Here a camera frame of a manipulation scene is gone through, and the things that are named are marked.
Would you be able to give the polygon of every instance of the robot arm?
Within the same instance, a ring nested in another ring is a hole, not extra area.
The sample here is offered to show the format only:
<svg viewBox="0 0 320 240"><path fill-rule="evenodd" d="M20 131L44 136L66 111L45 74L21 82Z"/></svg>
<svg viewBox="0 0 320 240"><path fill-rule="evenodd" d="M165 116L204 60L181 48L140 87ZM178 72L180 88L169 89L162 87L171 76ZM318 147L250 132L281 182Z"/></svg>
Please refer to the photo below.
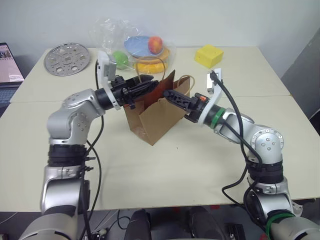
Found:
<svg viewBox="0 0 320 240"><path fill-rule="evenodd" d="M41 194L42 216L28 226L21 240L76 239L78 214L89 208L89 181L83 177L90 170L85 167L85 161L91 159L85 144L92 121L111 108L129 105L133 109L135 99L158 85L150 75L141 75L141 82L138 77L124 80L116 76L115 61L104 52L98 54L96 71L103 88L72 94L48 119L50 146Z"/></svg>
<svg viewBox="0 0 320 240"><path fill-rule="evenodd" d="M220 69L207 75L207 89L210 94L213 93L211 99L199 93L189 98L174 90L166 90L163 95L170 103L184 109L187 112L184 117L189 121L201 126L207 125L214 133L240 144L240 139L230 129L231 127L239 135L240 128L235 111L216 105L222 92L217 81L221 81ZM248 183L252 185L258 180L246 197L248 211L266 226L267 233L272 233L275 240L320 239L319 226L299 217L302 206L291 200L288 181L283 176L282 134L271 127L255 124L244 114L241 114L241 119L244 140L262 160L259 171L257 157L251 151L247 153Z"/></svg>

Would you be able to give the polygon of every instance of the white table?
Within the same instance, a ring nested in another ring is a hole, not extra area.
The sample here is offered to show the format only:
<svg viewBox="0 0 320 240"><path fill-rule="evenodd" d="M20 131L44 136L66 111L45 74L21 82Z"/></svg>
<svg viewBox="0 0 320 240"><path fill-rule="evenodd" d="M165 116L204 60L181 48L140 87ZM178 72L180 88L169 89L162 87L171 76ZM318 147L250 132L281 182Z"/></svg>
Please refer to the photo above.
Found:
<svg viewBox="0 0 320 240"><path fill-rule="evenodd" d="M320 197L320 138L293 98L254 96L235 101L256 123L283 134L284 175L292 198ZM0 118L0 211L40 210L49 149L46 123L60 104L13 103ZM219 105L230 107L227 98ZM100 123L100 119L92 123L89 140L97 135ZM237 180L245 165L239 145L186 119L150 146L129 130L123 109L107 112L96 150L103 169L97 210L228 204L221 188ZM95 168L86 173L92 203L98 167L94 160L89 164ZM241 202L247 187L244 181L229 193Z"/></svg>
<svg viewBox="0 0 320 240"><path fill-rule="evenodd" d="M170 70L176 70L176 78L192 75L196 85L195 92L207 95L206 79L208 68L194 60L196 47L178 47ZM251 96L289 96L289 92L270 67L257 47L222 47L223 59L214 68L222 68L224 84L234 97ZM48 73L44 68L44 58L49 50L39 59L24 83L17 90L12 103L63 101L67 96L85 89L95 89L95 62L97 51L89 49L91 61L81 72L59 77ZM135 71L117 71L124 79L136 76ZM162 74L156 74L160 80Z"/></svg>

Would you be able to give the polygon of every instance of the paper bag handle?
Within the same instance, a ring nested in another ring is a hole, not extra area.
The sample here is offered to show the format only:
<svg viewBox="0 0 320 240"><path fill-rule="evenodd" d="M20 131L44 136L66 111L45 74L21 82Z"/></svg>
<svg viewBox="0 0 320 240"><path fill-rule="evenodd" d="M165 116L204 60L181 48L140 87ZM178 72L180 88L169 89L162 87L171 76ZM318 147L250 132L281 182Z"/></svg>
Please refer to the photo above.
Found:
<svg viewBox="0 0 320 240"><path fill-rule="evenodd" d="M184 95L187 95L188 93L190 93L191 89L195 86L195 84L196 84L196 79L195 79L193 76L191 76L191 75L182 75L182 76L178 79L177 87L179 87L180 81L181 81L183 78L185 78L185 77L189 77L189 78L192 79L192 85L191 85L191 87L189 87L189 90L186 91L186 93L184 94Z"/></svg>
<svg viewBox="0 0 320 240"><path fill-rule="evenodd" d="M166 75L166 65L165 65L165 62L164 62L161 58L156 57L156 56L141 56L141 57L139 57L139 58L137 59L137 63L136 63L136 65L135 65L135 71L136 71L136 74L138 75L138 78L139 78L140 83L141 83L141 77L140 77L140 73L139 73L139 69L138 69L138 65L139 65L138 63L139 63L140 60L145 60L145 59L149 59L149 58L154 58L154 59L158 59L158 60L161 61L161 63L163 64L163 69L164 69L164 71L163 71L163 76L162 76L162 79L161 79L161 80L165 79L165 75Z"/></svg>

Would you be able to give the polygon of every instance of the green ring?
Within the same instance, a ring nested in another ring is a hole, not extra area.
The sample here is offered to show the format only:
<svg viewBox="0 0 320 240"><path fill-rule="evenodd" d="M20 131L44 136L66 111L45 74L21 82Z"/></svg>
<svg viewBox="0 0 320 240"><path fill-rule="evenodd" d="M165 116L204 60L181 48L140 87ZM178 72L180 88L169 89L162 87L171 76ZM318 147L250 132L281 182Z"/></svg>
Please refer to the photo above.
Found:
<svg viewBox="0 0 320 240"><path fill-rule="evenodd" d="M212 122L211 122L211 125L210 125L210 128L214 129L215 126L217 125L217 122L219 120L219 118L222 116L222 114L224 114L225 112L225 108L221 107L219 109L219 111L214 115L213 119L212 119Z"/></svg>
<svg viewBox="0 0 320 240"><path fill-rule="evenodd" d="M271 224L277 220L277 219L281 219L281 218L285 218L285 217L288 217L288 218L292 218L294 217L295 215L293 215L292 213L280 213L280 214L277 214L277 215L274 215L272 217L270 217L270 219L268 220L268 222L266 223L266 226L265 226L265 233L266 235L268 236L269 239L270 238L270 229L271 229Z"/></svg>

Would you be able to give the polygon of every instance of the green ball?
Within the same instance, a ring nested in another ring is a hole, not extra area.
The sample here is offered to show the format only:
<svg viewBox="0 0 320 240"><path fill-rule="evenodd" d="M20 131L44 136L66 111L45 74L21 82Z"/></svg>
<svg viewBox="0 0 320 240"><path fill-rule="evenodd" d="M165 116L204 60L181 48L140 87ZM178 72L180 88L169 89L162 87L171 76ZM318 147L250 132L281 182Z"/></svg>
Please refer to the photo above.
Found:
<svg viewBox="0 0 320 240"><path fill-rule="evenodd" d="M124 70L129 64L128 56L123 51L115 51L112 54L116 61L116 68Z"/></svg>

